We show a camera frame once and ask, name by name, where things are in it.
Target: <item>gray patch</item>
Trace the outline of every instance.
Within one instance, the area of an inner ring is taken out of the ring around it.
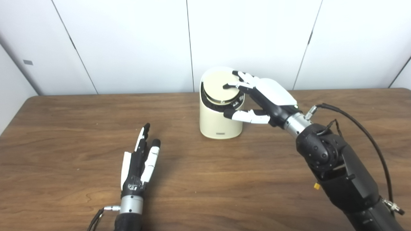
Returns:
[[[33,65],[33,62],[30,61],[30,60],[24,60],[24,59],[23,59],[23,63],[24,63],[24,64],[27,64],[27,65]]]

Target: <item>black robotic arm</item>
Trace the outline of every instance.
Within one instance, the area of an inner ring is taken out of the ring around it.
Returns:
[[[305,116],[297,101],[276,81],[238,71],[233,74],[239,82],[228,83],[224,88],[238,88],[249,94],[262,110],[229,109],[224,111],[226,118],[268,123],[286,130],[296,139],[297,151],[330,201],[344,212],[355,230],[404,231],[390,210],[404,212],[379,195],[376,182],[351,146],[328,126],[310,121],[316,107]]]

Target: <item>robotic arm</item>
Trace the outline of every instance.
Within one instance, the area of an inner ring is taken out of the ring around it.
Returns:
[[[351,146],[329,126],[311,122],[314,106],[304,116],[297,101],[272,79],[259,79],[233,71],[239,82],[224,89],[238,88],[249,94],[262,110],[224,111],[224,117],[250,123],[268,123],[286,130],[296,139],[304,157],[330,201],[344,212],[356,231],[404,231],[391,211],[403,214],[393,202],[383,199],[370,173]]]
[[[125,152],[121,169],[121,205],[106,206],[92,219],[87,231],[95,231],[105,210],[119,211],[114,223],[114,231],[140,231],[144,192],[150,181],[160,151],[160,140],[154,139],[147,148],[147,123],[140,131],[133,153]]]

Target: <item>cylindrical container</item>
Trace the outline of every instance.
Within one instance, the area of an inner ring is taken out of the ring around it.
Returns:
[[[229,139],[240,135],[242,122],[223,116],[225,109],[242,110],[244,93],[237,88],[223,89],[238,77],[228,67],[214,67],[201,77],[200,85],[200,131],[212,139]]]

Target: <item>yellow switch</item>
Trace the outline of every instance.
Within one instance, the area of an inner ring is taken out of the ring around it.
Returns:
[[[320,187],[321,187],[321,186],[320,186],[320,184],[319,184],[319,183],[315,183],[315,184],[314,184],[314,188],[315,188],[316,190],[319,190],[319,189],[320,189]]]

